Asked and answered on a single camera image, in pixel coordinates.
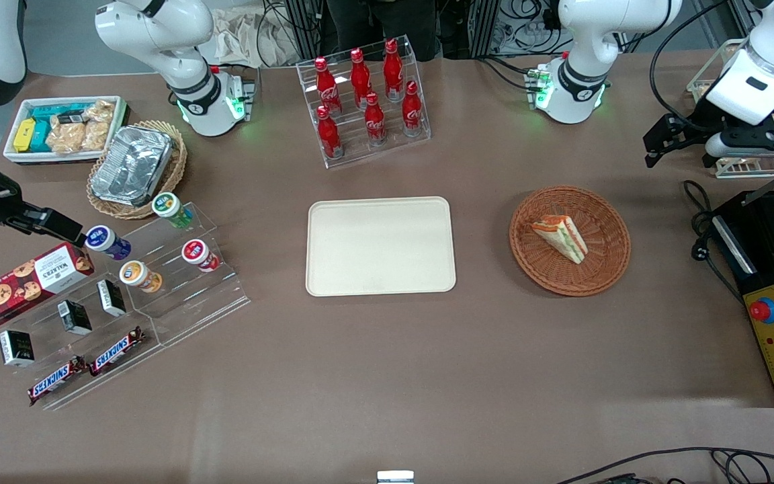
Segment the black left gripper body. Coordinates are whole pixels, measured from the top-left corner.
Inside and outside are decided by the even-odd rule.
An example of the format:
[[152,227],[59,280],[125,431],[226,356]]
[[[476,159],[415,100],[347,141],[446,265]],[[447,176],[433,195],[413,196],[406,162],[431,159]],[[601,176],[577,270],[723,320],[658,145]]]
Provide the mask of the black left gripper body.
[[696,106],[688,115],[684,140],[705,142],[728,127],[728,113],[716,106]]

